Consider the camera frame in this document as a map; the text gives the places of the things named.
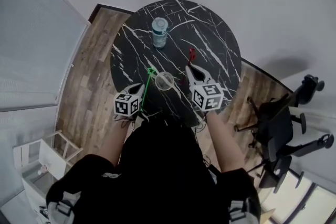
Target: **black shirt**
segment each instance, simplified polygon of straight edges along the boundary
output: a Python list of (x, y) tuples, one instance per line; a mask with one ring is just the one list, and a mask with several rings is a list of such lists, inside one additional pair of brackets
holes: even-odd
[(222, 173), (215, 184), (192, 130), (167, 121), (143, 122), (126, 140), (117, 167), (100, 156), (85, 156), (50, 188), (47, 204), (60, 201), (64, 191), (81, 191), (74, 224), (141, 219), (228, 223), (231, 201), (248, 197), (260, 215), (245, 170)]

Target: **black chair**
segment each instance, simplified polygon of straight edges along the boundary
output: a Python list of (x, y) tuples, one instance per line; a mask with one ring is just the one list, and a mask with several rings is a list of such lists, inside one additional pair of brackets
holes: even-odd
[(323, 81), (319, 82), (317, 77), (307, 75), (302, 81), (301, 86), (293, 94), (286, 94), (278, 101), (271, 99), (270, 102), (262, 104), (259, 109), (250, 97), (247, 99), (252, 105), (258, 121), (256, 124), (243, 129), (238, 129), (235, 126), (235, 130), (237, 132), (252, 130), (254, 141), (249, 146), (255, 147), (256, 142), (261, 144), (261, 151), (257, 150), (262, 157), (262, 162), (248, 172), (264, 167), (268, 175), (268, 182), (271, 181), (273, 186), (276, 187), (275, 192), (278, 191), (288, 171), (291, 171), (298, 178), (297, 187), (301, 182), (303, 172), (298, 175), (289, 168), (292, 155), (298, 157), (304, 156), (322, 148), (330, 148), (333, 144), (333, 135), (325, 134), (318, 140), (305, 145), (294, 147), (287, 145), (293, 139), (292, 121), (300, 123), (302, 133), (306, 132), (306, 118), (304, 114), (301, 114), (300, 118), (291, 115), (289, 106), (307, 104), (312, 99), (315, 91), (321, 91), (323, 88)]

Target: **wire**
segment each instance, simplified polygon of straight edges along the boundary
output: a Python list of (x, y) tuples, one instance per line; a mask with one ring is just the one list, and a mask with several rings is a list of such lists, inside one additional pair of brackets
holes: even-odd
[(205, 154), (203, 154), (203, 163), (206, 167), (209, 167), (211, 165), (211, 159)]
[(127, 126), (127, 123), (128, 123), (128, 122), (132, 122), (132, 123), (134, 123), (134, 124), (132, 124), (132, 126), (133, 126), (133, 131), (134, 131), (134, 128), (135, 128), (135, 119), (131, 120), (131, 119), (128, 119), (128, 118), (120, 118), (120, 119), (117, 119), (117, 120), (116, 120), (117, 116), (118, 116), (118, 115), (115, 115), (115, 116), (114, 116), (114, 121), (123, 121), (123, 122), (121, 123), (121, 127), (122, 127), (122, 128), (125, 128), (125, 127)]
[(203, 121), (202, 121), (202, 126), (200, 128), (198, 127), (195, 127), (195, 131), (194, 131), (194, 134), (195, 134), (195, 139), (196, 139), (196, 142), (197, 144), (199, 145), (198, 143), (198, 138), (197, 138), (197, 133), (200, 133), (201, 131), (203, 131), (207, 125), (207, 121), (206, 121), (206, 115), (207, 115), (207, 112), (204, 113), (204, 117), (203, 117)]
[(132, 121), (132, 132), (134, 132), (134, 130), (135, 130), (135, 120)]

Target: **round table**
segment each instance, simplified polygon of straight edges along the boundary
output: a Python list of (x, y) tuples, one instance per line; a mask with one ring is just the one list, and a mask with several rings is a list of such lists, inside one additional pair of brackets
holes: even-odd
[[(152, 41), (152, 22), (163, 17), (169, 23), (166, 45), (156, 49)], [(194, 48), (193, 64), (206, 69), (221, 84), (224, 101), (232, 100), (239, 85), (241, 58), (236, 38), (227, 24), (210, 9), (185, 0), (164, 0), (135, 12), (120, 28), (111, 50), (111, 73), (117, 91), (134, 83), (146, 84), (148, 68), (167, 71), (175, 87), (160, 91), (151, 79), (143, 110), (149, 117), (163, 113), (196, 126), (202, 118), (191, 101), (185, 66)]]

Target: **green stick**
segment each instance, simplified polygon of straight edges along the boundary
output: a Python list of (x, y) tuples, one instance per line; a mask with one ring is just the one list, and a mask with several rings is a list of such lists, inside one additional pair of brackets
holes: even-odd
[(146, 87), (145, 87), (145, 92), (143, 94), (143, 98), (142, 98), (142, 103), (141, 103), (141, 111), (143, 111), (143, 104), (145, 103), (145, 97), (146, 97), (146, 93), (147, 93), (147, 88), (148, 88), (148, 85), (149, 85), (149, 81), (153, 75), (153, 73), (156, 73), (156, 71), (152, 68), (152, 67), (148, 67), (147, 68), (147, 74), (149, 75), (148, 76), (148, 79), (147, 79), (147, 83), (146, 83)]

